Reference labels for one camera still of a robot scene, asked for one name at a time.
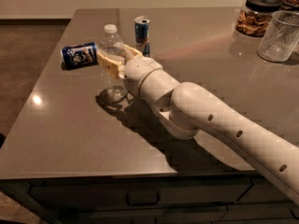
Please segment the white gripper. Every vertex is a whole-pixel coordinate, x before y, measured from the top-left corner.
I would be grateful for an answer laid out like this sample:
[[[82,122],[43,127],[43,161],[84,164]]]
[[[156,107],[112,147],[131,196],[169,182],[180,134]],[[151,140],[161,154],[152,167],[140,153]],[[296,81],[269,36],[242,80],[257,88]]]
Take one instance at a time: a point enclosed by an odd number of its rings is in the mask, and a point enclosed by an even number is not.
[[[123,49],[127,61],[125,66],[122,56],[108,54],[103,49],[96,51],[97,61],[114,79],[120,77],[121,67],[124,66],[124,86],[133,96],[139,96],[141,85],[147,76],[156,70],[162,70],[163,67],[152,58],[143,57],[135,48],[124,45]]]

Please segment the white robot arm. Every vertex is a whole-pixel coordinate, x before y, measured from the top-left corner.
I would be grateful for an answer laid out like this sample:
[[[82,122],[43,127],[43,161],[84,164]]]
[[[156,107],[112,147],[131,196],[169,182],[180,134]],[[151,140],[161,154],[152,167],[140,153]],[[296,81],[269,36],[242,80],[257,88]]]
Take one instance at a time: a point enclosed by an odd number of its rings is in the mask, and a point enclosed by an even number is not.
[[[136,49],[124,55],[99,49],[96,57],[113,78],[144,100],[176,138],[188,140],[204,131],[221,140],[293,202],[299,204],[299,148],[245,118],[205,88],[178,82]]]

